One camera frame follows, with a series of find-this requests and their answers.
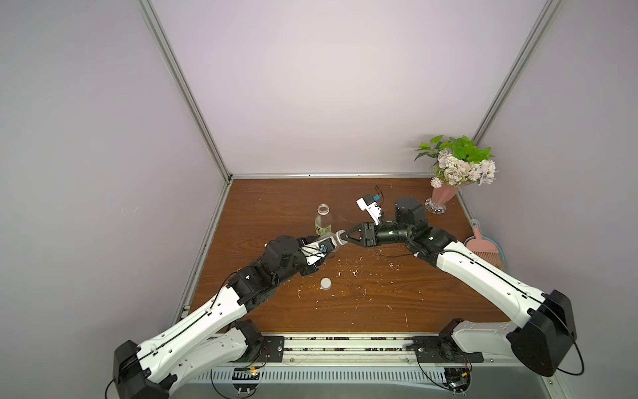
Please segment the blue label clear bottle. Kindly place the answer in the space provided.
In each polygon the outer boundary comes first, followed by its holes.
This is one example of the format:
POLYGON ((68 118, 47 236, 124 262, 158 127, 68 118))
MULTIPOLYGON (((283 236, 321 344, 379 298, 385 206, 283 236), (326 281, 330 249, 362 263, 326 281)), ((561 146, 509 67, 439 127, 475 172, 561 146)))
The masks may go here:
POLYGON ((322 236, 319 239, 317 248, 320 250, 321 253, 329 254, 338 250, 342 246, 343 242, 340 237, 337 234, 330 233, 322 236))

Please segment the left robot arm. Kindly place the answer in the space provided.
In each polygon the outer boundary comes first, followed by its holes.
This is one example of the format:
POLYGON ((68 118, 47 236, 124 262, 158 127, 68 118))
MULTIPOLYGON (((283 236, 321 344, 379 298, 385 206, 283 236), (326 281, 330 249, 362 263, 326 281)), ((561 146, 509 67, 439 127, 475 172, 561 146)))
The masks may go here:
POLYGON ((317 272, 343 244, 337 233, 270 241, 263 255, 230 274, 192 314, 140 344, 126 341, 116 349, 111 385, 118 396, 168 398, 219 364, 260 359, 264 337, 246 315, 295 275, 317 272))

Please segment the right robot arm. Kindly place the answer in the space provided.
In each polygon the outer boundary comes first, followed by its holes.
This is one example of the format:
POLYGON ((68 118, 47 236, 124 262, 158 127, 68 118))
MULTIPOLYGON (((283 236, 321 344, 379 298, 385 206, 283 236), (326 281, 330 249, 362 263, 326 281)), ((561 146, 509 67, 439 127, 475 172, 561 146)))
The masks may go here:
POLYGON ((572 303, 565 294, 547 294, 480 258, 452 234, 431 226, 425 207, 413 197, 395 203, 394 220, 382 220, 370 196, 358 203, 374 221, 339 232, 340 240, 363 248, 404 244, 417 259, 462 281, 508 317, 502 326, 451 322, 441 334, 452 347, 515 357, 536 374, 551 377, 578 346, 572 303))

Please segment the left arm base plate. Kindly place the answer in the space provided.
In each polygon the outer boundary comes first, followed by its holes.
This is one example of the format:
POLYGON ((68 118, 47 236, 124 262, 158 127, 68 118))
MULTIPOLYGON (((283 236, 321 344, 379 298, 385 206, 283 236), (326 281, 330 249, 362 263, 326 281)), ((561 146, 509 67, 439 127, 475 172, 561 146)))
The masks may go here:
POLYGON ((230 363, 279 363, 283 360, 284 349, 284 336, 264 336, 259 344, 249 346, 239 359, 232 360, 230 363))

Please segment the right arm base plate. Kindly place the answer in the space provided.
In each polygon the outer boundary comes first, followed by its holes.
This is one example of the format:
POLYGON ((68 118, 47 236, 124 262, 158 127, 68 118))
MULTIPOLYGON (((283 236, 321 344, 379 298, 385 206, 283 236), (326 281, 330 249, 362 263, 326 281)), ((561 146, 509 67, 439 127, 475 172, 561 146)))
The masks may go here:
POLYGON ((482 363, 481 352, 463 352, 453 341, 438 336, 415 336, 405 348, 414 352, 419 362, 482 363))

